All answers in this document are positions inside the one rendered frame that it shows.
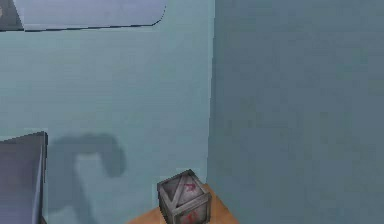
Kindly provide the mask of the grey wooden crate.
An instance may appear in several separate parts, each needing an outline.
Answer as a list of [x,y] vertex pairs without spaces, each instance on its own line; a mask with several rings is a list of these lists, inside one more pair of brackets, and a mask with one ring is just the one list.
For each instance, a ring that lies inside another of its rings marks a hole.
[[212,195],[191,169],[159,182],[157,192],[166,224],[210,222]]

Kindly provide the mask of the grey cabinet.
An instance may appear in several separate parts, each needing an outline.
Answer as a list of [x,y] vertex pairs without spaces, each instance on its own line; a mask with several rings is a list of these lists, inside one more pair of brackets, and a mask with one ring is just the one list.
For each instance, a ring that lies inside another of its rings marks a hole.
[[48,135],[0,141],[0,224],[42,224]]

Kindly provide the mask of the pale blue wall cupboard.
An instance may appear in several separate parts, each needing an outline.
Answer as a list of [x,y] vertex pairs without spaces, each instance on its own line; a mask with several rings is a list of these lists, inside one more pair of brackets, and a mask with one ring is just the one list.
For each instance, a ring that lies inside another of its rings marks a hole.
[[0,32],[152,26],[167,1],[0,0]]

